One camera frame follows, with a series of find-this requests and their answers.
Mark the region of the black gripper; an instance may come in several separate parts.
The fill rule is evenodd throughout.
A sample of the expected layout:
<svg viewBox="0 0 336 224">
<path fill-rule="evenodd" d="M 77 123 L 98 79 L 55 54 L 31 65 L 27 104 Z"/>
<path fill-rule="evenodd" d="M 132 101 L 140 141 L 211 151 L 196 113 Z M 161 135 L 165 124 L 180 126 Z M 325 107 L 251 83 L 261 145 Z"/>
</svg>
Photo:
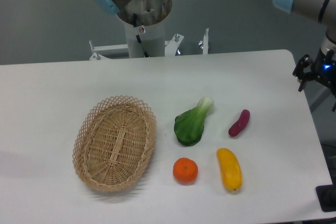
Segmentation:
<svg viewBox="0 0 336 224">
<path fill-rule="evenodd" d="M 315 81 L 328 88 L 335 97 L 335 48 L 327 49 L 324 53 L 319 51 L 315 61 L 306 54 L 296 64 L 292 73 L 297 77 L 299 82 L 298 91 L 301 92 L 306 83 Z"/>
</svg>

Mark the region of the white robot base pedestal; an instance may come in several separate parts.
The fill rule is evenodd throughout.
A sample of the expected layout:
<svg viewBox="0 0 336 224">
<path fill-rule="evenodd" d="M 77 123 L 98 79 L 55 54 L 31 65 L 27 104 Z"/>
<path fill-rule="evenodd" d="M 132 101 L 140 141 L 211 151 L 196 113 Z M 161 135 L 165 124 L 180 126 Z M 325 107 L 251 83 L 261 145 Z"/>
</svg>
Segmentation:
<svg viewBox="0 0 336 224">
<path fill-rule="evenodd" d="M 165 54 L 165 28 L 163 22 L 150 26 L 137 26 L 123 22 L 129 58 L 163 57 Z"/>
</svg>

